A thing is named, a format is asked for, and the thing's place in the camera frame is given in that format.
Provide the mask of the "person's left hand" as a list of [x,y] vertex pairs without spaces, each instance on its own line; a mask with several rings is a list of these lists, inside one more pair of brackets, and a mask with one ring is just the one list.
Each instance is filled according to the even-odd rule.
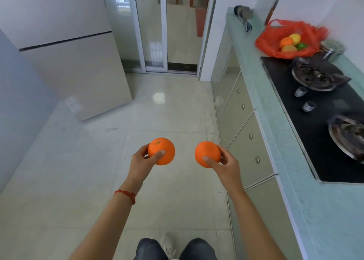
[[134,184],[142,185],[153,168],[146,161],[148,158],[148,148],[149,144],[144,145],[131,158],[127,179],[131,180]]

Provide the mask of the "person's right forearm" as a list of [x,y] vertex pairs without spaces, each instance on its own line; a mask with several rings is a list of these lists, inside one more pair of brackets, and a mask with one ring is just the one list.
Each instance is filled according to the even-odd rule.
[[227,190],[238,218],[248,260],[287,260],[242,186]]

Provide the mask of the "sliding glass door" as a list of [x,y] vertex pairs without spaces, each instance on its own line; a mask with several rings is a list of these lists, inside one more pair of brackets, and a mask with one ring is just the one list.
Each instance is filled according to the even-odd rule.
[[216,0],[209,0],[202,38],[195,8],[167,0],[103,1],[125,72],[199,76]]

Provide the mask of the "red plastic bag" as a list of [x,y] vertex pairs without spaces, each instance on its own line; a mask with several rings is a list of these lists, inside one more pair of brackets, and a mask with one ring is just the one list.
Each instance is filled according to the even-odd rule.
[[275,19],[255,40],[255,46],[269,57],[294,59],[311,57],[319,52],[320,42],[329,35],[326,27],[316,27],[304,21]]

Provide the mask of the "metal ladle utensils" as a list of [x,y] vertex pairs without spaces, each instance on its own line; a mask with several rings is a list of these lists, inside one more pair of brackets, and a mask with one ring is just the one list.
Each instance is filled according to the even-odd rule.
[[249,32],[250,30],[252,30],[252,25],[250,23],[250,19],[253,16],[252,9],[250,9],[247,6],[237,5],[234,7],[234,14],[244,24],[246,32]]

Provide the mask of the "red door mat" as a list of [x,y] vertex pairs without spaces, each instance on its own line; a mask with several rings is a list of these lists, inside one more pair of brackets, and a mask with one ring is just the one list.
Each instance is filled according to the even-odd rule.
[[204,25],[206,21],[207,9],[206,8],[195,8],[195,20],[197,37],[202,38],[204,32]]

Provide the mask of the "person's right hand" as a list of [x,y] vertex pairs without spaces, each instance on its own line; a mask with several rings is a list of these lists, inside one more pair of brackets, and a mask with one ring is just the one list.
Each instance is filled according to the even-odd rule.
[[228,195],[231,198],[239,197],[244,193],[239,162],[228,150],[220,145],[218,147],[221,151],[221,171],[216,174]]

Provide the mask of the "white refrigerator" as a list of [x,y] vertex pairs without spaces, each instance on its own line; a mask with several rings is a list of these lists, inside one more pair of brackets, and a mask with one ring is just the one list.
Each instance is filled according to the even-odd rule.
[[0,0],[0,29],[79,121],[132,102],[103,0]]

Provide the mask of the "stainless steel pot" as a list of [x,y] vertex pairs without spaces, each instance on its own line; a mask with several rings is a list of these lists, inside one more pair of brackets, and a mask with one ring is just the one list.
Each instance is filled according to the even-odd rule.
[[320,57],[322,60],[335,62],[346,51],[346,47],[339,41],[326,39],[320,41]]

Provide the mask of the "person's dark jeans legs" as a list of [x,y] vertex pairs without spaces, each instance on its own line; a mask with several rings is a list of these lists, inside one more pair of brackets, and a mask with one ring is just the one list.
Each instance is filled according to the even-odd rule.
[[161,242],[143,238],[139,241],[133,260],[218,260],[215,250],[202,238],[192,239],[179,257],[172,239],[165,235]]

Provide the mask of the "gas burner with grate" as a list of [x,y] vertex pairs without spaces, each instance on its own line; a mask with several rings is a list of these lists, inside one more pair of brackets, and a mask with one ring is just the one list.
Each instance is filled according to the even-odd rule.
[[330,92],[351,81],[334,64],[316,57],[295,57],[290,67],[294,79],[314,91]]
[[332,116],[328,120],[328,131],[343,153],[364,165],[364,112]]

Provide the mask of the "plain orange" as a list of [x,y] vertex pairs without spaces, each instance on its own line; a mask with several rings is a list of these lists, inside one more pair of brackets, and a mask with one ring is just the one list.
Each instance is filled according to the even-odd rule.
[[211,166],[205,162],[203,157],[207,156],[219,163],[221,159],[221,151],[215,143],[211,141],[203,141],[196,146],[194,156],[196,162],[200,166],[205,168],[211,168]]

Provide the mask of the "white sneaker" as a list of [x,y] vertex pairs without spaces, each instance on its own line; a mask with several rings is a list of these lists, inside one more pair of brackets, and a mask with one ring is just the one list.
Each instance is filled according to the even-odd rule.
[[160,241],[161,248],[166,254],[168,260],[174,260],[176,255],[176,248],[173,237],[170,233],[165,233]]

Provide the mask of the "green stone countertop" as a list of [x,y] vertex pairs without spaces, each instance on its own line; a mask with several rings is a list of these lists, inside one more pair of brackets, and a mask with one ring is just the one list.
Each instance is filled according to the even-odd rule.
[[253,30],[246,33],[233,9],[227,9],[226,26],[303,259],[364,260],[364,185],[314,178],[254,45],[262,22],[253,17]]

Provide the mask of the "black gas cooktop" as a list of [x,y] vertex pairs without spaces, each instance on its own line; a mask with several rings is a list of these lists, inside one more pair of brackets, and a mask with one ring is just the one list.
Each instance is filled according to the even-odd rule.
[[[295,97],[295,90],[304,86],[292,75],[292,60],[265,56],[260,59],[316,180],[364,184],[364,165],[343,153],[328,131],[328,120],[332,116],[364,112],[364,99],[349,83],[330,92],[307,88],[304,96]],[[307,101],[316,103],[311,112],[302,110]]]

